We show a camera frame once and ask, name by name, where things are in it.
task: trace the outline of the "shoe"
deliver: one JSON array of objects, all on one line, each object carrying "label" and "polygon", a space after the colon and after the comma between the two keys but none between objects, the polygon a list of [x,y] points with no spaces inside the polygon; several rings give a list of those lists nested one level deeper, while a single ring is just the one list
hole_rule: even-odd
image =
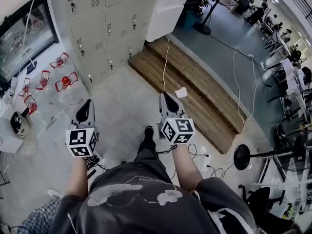
[{"label": "shoe", "polygon": [[154,129],[152,126],[147,126],[144,130],[144,138],[145,139],[153,139],[153,136],[154,136]]},{"label": "shoe", "polygon": [[64,197],[63,194],[61,194],[61,193],[59,193],[58,191],[56,191],[56,190],[54,190],[54,189],[51,189],[51,188],[48,190],[48,195],[49,195],[50,197],[53,197],[53,196],[56,196],[56,197],[59,197],[59,198]]}]

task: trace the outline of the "locker vent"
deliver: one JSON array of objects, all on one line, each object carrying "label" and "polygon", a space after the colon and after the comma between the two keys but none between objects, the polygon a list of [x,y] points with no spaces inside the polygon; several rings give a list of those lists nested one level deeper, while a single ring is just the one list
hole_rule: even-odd
[{"label": "locker vent", "polygon": [[99,42],[98,44],[96,44],[96,50],[102,48],[102,42]]},{"label": "locker vent", "polygon": [[100,5],[101,0],[91,0],[91,8],[94,8],[96,6]]}]

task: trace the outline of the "plaid fabric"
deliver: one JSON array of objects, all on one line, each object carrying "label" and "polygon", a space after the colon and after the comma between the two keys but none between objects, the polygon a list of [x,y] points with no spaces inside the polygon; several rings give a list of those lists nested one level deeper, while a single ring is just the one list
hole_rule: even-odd
[{"label": "plaid fabric", "polygon": [[19,228],[18,234],[46,234],[57,214],[61,199],[53,196],[51,200],[39,209],[34,210],[21,224],[27,228]]}]

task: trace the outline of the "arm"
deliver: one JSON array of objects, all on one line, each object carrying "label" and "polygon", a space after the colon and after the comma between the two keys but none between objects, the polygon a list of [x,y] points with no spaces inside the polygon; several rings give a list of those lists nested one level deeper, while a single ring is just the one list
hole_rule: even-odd
[{"label": "arm", "polygon": [[177,178],[181,188],[191,192],[203,179],[199,169],[196,167],[186,145],[178,145],[172,150],[175,161]]},{"label": "arm", "polygon": [[87,161],[83,158],[74,158],[65,195],[75,195],[80,198],[87,198],[88,196]]}]

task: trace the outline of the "concrete floor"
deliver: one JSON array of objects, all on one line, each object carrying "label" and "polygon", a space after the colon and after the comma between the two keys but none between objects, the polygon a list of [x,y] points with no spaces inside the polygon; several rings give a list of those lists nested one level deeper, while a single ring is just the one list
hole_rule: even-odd
[{"label": "concrete floor", "polygon": [[[272,60],[268,60],[269,51],[264,49],[267,39],[263,39],[264,36],[259,30],[259,26],[255,25],[252,27],[244,20],[243,16],[231,13],[226,7],[218,4],[212,13],[209,27],[212,30],[213,37],[230,47],[239,49],[246,55],[254,55],[254,58],[259,62],[270,63],[271,61],[269,66],[274,64]],[[222,45],[211,36],[204,35],[193,28],[185,29],[177,26],[172,35],[189,48],[194,55],[203,60],[238,97],[238,88],[233,76],[233,49]],[[234,59],[235,76],[240,87],[241,102],[251,113],[254,97],[253,65],[248,58],[239,52],[236,52]],[[257,65],[254,67],[257,91],[253,117],[271,145],[274,146],[273,129],[284,118],[284,114],[279,100],[270,103],[267,101],[280,94],[280,91],[272,76],[267,77],[265,81],[272,88],[265,86],[262,79],[264,71]],[[284,122],[283,127],[285,132],[289,133],[297,127],[297,123],[295,121]]]},{"label": "concrete floor", "polygon": [[[95,104],[100,132],[97,151],[103,155],[104,164],[107,168],[112,168],[121,161],[134,160],[143,138],[144,127],[147,124],[156,126],[160,121],[158,93],[126,66],[97,85],[91,91],[91,98]],[[49,188],[64,193],[73,162],[73,157],[64,145],[64,130],[68,120],[65,113],[60,113],[47,132],[39,136],[30,132],[16,154],[0,154],[0,170],[4,171],[8,166],[5,175],[11,181],[11,184],[0,187],[4,197],[0,200],[2,222],[21,224],[32,210],[49,200],[46,193]],[[233,164],[233,150],[238,144],[244,143],[249,146],[252,154],[256,153],[257,146],[247,135],[252,128],[252,121],[249,121],[244,133],[236,136],[227,155],[220,155],[199,133],[196,133],[192,141],[199,154],[212,155],[211,166],[226,169]],[[165,140],[159,140],[157,134],[155,141],[158,151],[169,148],[169,144]],[[193,147],[190,147],[190,151],[195,152]],[[175,172],[172,154],[162,154],[160,159],[166,166],[168,175],[172,177]],[[200,170],[203,159],[202,156],[194,159]],[[251,159],[250,166],[244,171],[238,171],[233,166],[226,173],[224,181],[240,194],[238,185],[251,184],[257,180],[261,163],[261,159]],[[204,178],[210,177],[212,169],[202,174]],[[178,184],[176,175],[173,182]]]}]

